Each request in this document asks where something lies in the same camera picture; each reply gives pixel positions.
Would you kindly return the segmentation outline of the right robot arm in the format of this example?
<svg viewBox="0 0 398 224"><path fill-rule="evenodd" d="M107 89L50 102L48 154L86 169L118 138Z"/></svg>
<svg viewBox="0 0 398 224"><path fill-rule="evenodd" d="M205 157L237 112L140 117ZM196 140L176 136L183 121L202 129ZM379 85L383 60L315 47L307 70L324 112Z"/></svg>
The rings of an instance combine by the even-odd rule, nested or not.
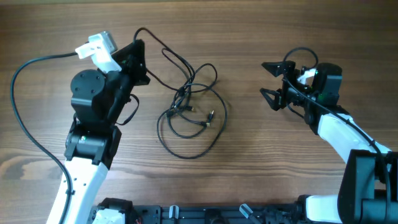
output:
<svg viewBox="0 0 398 224"><path fill-rule="evenodd" d="M300 106L310 129L344 160L336 195L301 195L282 207L291 223L397 223L397 153L366 134L338 105L342 69L332 63L297 69L295 62L264 62L282 88L260 90L271 109Z"/></svg>

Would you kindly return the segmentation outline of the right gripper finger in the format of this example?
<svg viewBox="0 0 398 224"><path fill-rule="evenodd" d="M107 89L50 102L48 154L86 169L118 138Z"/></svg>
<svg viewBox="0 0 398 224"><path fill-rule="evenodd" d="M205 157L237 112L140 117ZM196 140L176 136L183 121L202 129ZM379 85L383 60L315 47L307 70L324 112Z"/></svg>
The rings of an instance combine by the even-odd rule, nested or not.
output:
<svg viewBox="0 0 398 224"><path fill-rule="evenodd" d="M285 62L263 62L261 66L274 77L288 75L295 70L295 62L291 60Z"/></svg>
<svg viewBox="0 0 398 224"><path fill-rule="evenodd" d="M261 88L260 93L272 110L277 111L280 109L280 93L278 91Z"/></svg>

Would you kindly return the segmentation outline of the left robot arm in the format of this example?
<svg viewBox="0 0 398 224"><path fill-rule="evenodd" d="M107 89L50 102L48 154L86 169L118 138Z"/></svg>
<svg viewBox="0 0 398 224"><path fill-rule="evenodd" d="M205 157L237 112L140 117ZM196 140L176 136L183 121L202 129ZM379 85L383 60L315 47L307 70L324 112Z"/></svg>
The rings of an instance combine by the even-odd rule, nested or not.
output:
<svg viewBox="0 0 398 224"><path fill-rule="evenodd" d="M67 173L47 223L84 223L118 150L118 118L135 86L147 85L145 43L135 40L121 50L88 43L77 49L92 56L97 69L77 73L70 84L75 113L65 142Z"/></svg>

